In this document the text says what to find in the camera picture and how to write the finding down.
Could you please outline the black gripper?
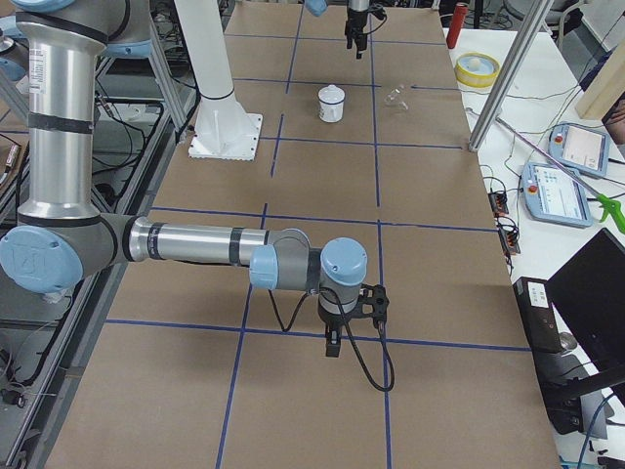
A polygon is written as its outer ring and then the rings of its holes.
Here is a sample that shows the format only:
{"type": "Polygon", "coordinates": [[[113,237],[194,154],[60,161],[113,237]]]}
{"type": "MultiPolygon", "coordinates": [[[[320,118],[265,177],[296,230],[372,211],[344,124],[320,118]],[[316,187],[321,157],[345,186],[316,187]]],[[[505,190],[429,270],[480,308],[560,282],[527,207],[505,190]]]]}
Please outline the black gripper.
{"type": "Polygon", "coordinates": [[[350,321],[350,316],[334,314],[322,307],[318,307],[317,312],[325,324],[325,356],[327,358],[338,358],[341,352],[342,330],[350,321]]]}
{"type": "Polygon", "coordinates": [[[369,11],[347,10],[347,20],[345,25],[345,36],[347,39],[347,49],[350,50],[353,44],[356,45],[355,56],[358,60],[362,58],[366,51],[366,36],[364,28],[367,25],[369,11]]]}

